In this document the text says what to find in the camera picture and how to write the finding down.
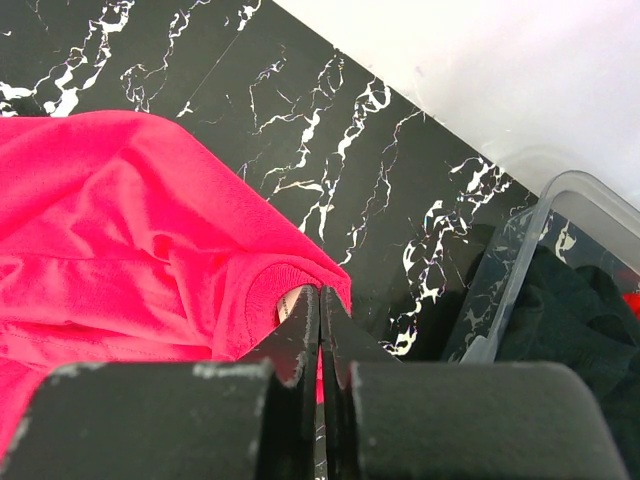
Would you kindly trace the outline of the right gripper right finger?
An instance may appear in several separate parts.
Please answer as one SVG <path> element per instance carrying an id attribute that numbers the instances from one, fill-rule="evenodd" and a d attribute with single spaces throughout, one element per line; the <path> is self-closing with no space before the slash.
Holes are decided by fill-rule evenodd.
<path id="1" fill-rule="evenodd" d="M 547 362 L 403 363 L 319 295 L 332 479 L 625 479 L 589 389 Z"/>

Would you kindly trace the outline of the pink t shirt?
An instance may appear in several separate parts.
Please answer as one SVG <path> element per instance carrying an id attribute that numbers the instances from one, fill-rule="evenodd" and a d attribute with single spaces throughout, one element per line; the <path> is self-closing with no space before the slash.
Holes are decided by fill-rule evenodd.
<path id="1" fill-rule="evenodd" d="M 310 284 L 349 276 L 179 125 L 1 122 L 1 442 L 74 362 L 232 362 Z"/>

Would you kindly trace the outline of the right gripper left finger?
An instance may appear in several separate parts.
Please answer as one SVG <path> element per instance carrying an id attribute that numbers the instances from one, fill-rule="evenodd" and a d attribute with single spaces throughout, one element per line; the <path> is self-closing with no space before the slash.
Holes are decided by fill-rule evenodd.
<path id="1" fill-rule="evenodd" d="M 319 295 L 231 363 L 75 363 L 39 385 L 5 479 L 308 479 Z"/>

